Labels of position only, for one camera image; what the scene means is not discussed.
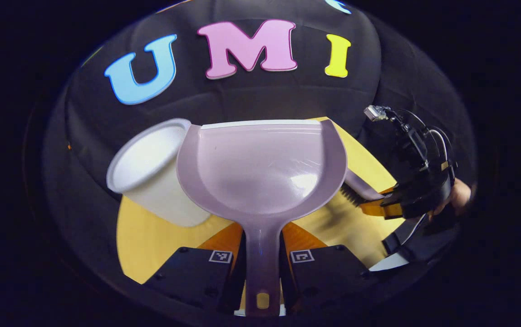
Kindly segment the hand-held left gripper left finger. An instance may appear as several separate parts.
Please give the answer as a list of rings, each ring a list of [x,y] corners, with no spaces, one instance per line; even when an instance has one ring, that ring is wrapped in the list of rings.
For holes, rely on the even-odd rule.
[[[234,314],[246,279],[246,235],[237,223],[199,247],[179,247],[145,286],[190,306]]]

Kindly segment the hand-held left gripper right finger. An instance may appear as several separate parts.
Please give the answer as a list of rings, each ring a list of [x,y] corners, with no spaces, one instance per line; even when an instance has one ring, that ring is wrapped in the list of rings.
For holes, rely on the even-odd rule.
[[[372,286],[371,272],[347,246],[327,246],[295,223],[280,234],[279,273],[286,314],[324,310]]]

